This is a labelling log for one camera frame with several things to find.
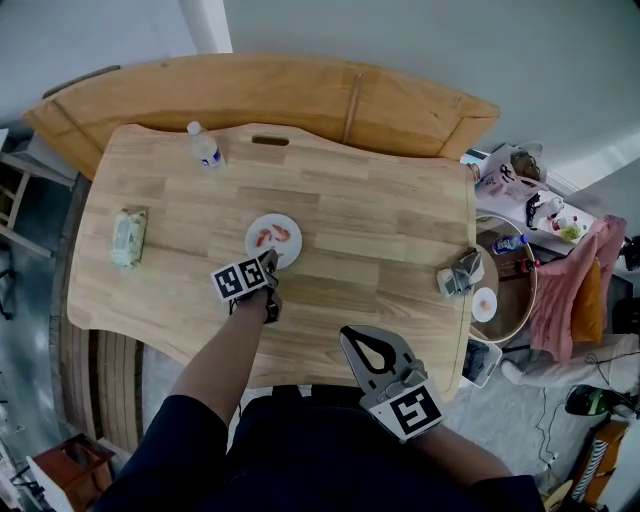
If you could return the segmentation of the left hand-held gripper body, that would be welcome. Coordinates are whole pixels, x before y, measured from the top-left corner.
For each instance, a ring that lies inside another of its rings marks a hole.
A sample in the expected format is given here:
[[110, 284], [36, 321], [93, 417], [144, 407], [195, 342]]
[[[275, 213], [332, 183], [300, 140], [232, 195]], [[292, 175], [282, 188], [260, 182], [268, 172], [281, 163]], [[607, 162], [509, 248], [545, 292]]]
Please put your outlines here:
[[256, 292], [267, 291], [265, 324], [279, 320], [281, 300], [277, 295], [278, 279], [273, 274], [265, 273], [258, 257], [229, 264], [211, 274], [211, 279], [220, 300], [229, 306], [232, 315], [241, 301], [248, 300]]

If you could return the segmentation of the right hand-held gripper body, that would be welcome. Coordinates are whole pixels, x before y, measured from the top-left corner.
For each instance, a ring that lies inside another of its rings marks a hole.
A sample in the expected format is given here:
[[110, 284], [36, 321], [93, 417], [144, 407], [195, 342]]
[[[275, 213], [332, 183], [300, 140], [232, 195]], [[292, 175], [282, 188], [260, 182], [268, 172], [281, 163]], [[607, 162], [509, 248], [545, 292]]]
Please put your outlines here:
[[444, 416], [438, 391], [420, 360], [386, 376], [359, 405], [401, 443], [437, 426]]

